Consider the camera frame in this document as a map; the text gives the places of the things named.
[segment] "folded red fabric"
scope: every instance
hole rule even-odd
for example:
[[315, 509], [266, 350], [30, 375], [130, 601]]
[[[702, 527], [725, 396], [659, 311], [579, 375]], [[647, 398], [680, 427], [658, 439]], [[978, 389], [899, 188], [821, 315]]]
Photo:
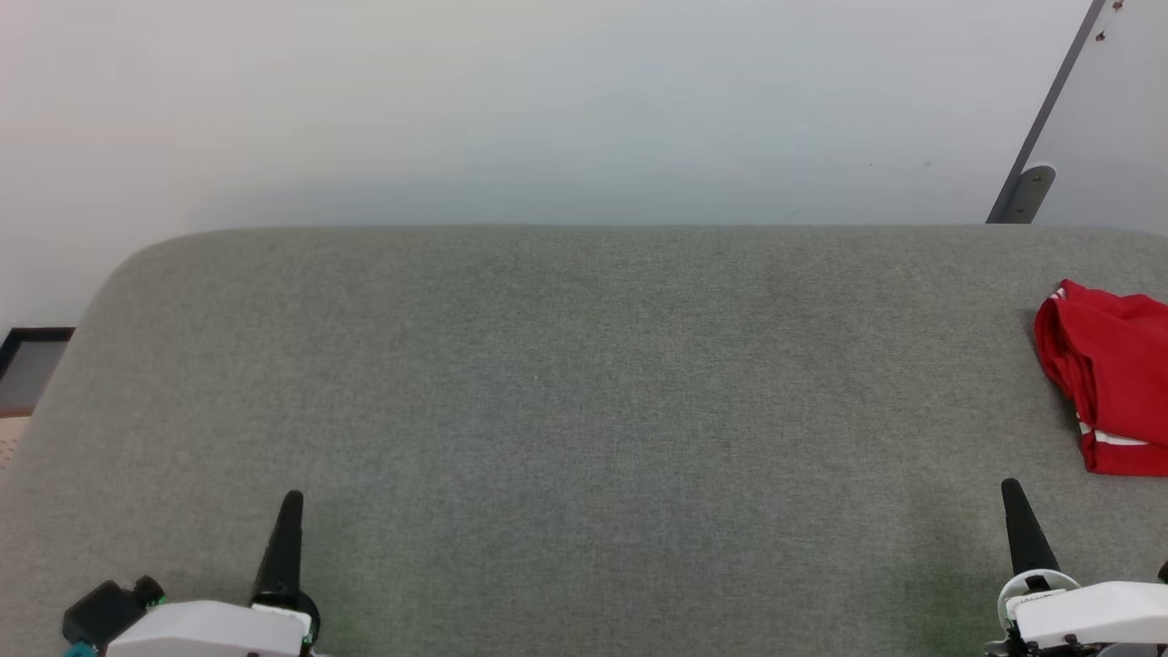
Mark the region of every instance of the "folded red fabric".
[[1168, 306], [1063, 281], [1034, 333], [1047, 376], [1075, 402], [1087, 470], [1168, 476]]

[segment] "white stripe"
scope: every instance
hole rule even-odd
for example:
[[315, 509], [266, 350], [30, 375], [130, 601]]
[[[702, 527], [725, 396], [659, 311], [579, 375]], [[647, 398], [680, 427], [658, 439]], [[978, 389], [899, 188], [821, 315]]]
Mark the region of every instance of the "white stripe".
[[1098, 429], [1096, 430], [1096, 442], [1107, 443], [1110, 445], [1125, 445], [1125, 447], [1134, 447], [1134, 445], [1146, 445], [1146, 444], [1148, 444], [1148, 443], [1146, 443], [1143, 441], [1136, 441], [1134, 438], [1125, 438], [1122, 436], [1112, 436], [1111, 434], [1105, 434], [1104, 431], [1099, 431]]

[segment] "gray table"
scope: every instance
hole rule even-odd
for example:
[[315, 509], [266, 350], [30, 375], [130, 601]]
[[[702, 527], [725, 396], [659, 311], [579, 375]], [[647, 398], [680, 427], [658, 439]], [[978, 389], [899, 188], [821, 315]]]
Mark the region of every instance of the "gray table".
[[133, 257], [0, 489], [0, 652], [99, 581], [242, 602], [283, 493], [340, 657], [974, 655], [1018, 477], [1063, 566], [1149, 580], [1168, 482], [1084, 471], [1036, 227], [287, 229]]

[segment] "black connector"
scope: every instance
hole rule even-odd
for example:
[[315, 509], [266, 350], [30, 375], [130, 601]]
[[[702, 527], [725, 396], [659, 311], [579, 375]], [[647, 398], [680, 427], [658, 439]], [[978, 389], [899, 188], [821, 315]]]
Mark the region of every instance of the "black connector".
[[134, 582], [126, 590], [107, 581], [91, 590], [65, 611], [61, 634], [70, 644], [91, 645], [102, 655], [110, 642], [121, 636], [146, 611], [166, 601], [162, 587], [151, 578]]

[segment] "metal bracket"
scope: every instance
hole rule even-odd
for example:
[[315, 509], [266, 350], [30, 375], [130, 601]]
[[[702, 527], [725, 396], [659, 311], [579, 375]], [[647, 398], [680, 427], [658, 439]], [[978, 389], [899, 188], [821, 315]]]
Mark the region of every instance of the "metal bracket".
[[1047, 198], [1054, 182], [1055, 167], [1050, 165], [1023, 171], [1014, 186], [1009, 203], [1006, 205], [1006, 212], [993, 223], [1034, 223], [1034, 216], [1038, 214], [1042, 200]]
[[[1038, 143], [1038, 133], [1042, 132], [1043, 126], [1047, 125], [1047, 119], [1050, 117], [1051, 110], [1055, 109], [1055, 102], [1058, 101], [1058, 95], [1063, 90], [1063, 85], [1066, 84], [1066, 79], [1071, 76], [1071, 69], [1075, 68], [1075, 60], [1078, 58], [1079, 53], [1083, 50], [1083, 46], [1091, 37], [1091, 34], [1096, 29], [1096, 21], [1099, 19], [1099, 14], [1103, 12], [1103, 6], [1107, 0], [1091, 0], [1091, 5], [1087, 7], [1086, 14], [1083, 16], [1083, 22], [1079, 23], [1079, 30], [1075, 34], [1075, 40], [1071, 41], [1071, 48], [1066, 51], [1066, 56], [1063, 57], [1063, 64], [1058, 67], [1058, 72], [1055, 75], [1055, 81], [1050, 85], [1050, 91], [1047, 92], [1047, 99], [1042, 102], [1042, 106], [1038, 108], [1038, 116], [1035, 117], [1034, 124], [1030, 126], [1030, 132], [1027, 133], [1026, 139], [1022, 140], [1022, 148], [1018, 151], [1018, 157], [1014, 160], [1014, 166], [1010, 168], [1010, 173], [1006, 175], [1006, 180], [1002, 181], [1002, 188], [997, 192], [997, 199], [994, 200], [994, 207], [989, 210], [989, 216], [986, 219], [986, 223], [1030, 223], [1034, 221], [1034, 213], [1029, 213], [1029, 219], [1022, 221], [1022, 219], [1028, 214], [1029, 207], [1023, 206], [1023, 210], [1017, 212], [1017, 207], [1013, 203], [1017, 196], [1018, 187], [1022, 186], [1021, 181], [1030, 180], [1034, 174], [1026, 172], [1021, 175], [1014, 175], [1014, 172], [1022, 171], [1022, 167], [1030, 161], [1030, 155], [1034, 153], [1034, 146]], [[1052, 179], [1054, 177], [1043, 175], [1044, 179]], [[1030, 203], [1034, 209], [1037, 209], [1037, 205]]]

